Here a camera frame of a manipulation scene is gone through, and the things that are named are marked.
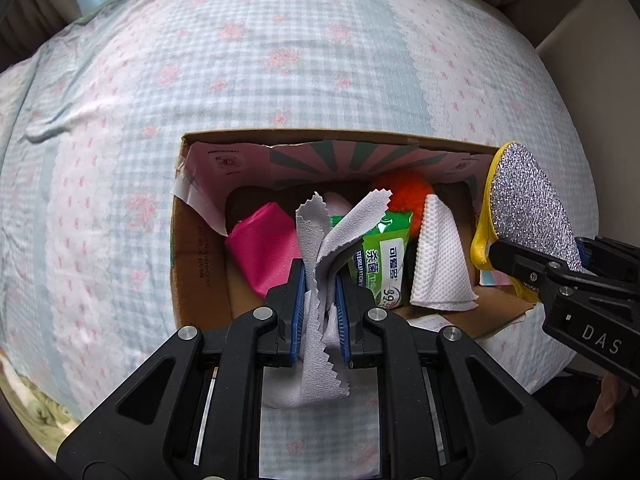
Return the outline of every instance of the person's hand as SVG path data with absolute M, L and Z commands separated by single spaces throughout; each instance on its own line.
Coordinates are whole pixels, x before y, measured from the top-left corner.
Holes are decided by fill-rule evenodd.
M 620 392 L 620 380 L 613 374 L 607 373 L 600 384 L 600 396 L 587 421 L 589 432 L 600 438 L 613 428 L 616 420 L 616 405 Z

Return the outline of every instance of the cardboard box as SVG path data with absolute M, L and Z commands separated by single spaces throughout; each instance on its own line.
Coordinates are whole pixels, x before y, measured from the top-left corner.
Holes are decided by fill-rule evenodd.
M 183 137 L 180 154 L 186 157 L 194 142 L 231 144 L 297 144 L 317 140 L 355 140 L 377 144 L 414 145 L 428 150 L 484 153 L 493 155 L 495 148 L 383 132 L 338 130 L 232 130 L 199 132 Z M 267 202 L 279 202 L 292 214 L 298 205 L 310 197 L 313 190 L 322 191 L 326 184 L 297 186 L 281 191 L 264 188 L 240 188 L 229 195 L 225 221 L 228 231 L 238 221 Z M 479 273 L 469 259 L 469 248 L 475 231 L 475 215 L 468 186 L 464 183 L 434 186 L 441 200 L 452 210 L 465 250 L 469 276 L 478 295 L 478 307 L 469 312 L 445 314 L 450 322 L 478 337 L 496 332 L 532 308 L 507 291 L 479 286 Z M 341 192 L 354 202 L 366 192 L 365 183 L 332 183 L 331 190 Z M 177 326 L 192 324 L 201 330 L 212 330 L 231 323 L 240 314 L 260 306 L 262 300 L 249 288 L 233 259 L 225 253 L 224 237 L 214 230 L 190 206 L 174 198 L 171 227 L 171 286 Z M 403 307 L 404 317 L 424 316 L 429 311 L 418 307 Z

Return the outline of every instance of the glittery silver sponge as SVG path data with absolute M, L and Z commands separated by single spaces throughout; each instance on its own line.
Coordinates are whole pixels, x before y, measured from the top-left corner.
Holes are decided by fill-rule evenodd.
M 498 238 L 549 254 L 582 271 L 571 223 L 545 172 L 521 144 L 502 154 L 491 187 Z

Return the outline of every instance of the bed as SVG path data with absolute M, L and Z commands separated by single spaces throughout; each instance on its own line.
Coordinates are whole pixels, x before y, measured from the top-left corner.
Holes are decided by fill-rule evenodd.
M 17 372 L 75 418 L 91 412 L 176 330 L 182 134 L 277 127 L 517 140 L 575 234 L 598 232 L 590 168 L 553 81 L 479 0 L 111 0 L 0 75 L 0 346 Z M 539 305 L 481 341 L 530 392 L 573 356 L 542 319 Z M 287 417 L 302 428 L 323 413 Z M 375 473 L 371 413 L 334 410 L 336 442 L 369 428 L 356 460 L 328 451 L 338 476 Z M 271 415 L 262 474 L 338 478 Z

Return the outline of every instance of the light pink cloth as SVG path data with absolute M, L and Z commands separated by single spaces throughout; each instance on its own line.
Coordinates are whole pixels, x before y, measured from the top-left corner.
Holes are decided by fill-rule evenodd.
M 262 298 L 272 286 L 287 283 L 291 262 L 301 257 L 293 218 L 275 202 L 238 223 L 225 244 Z

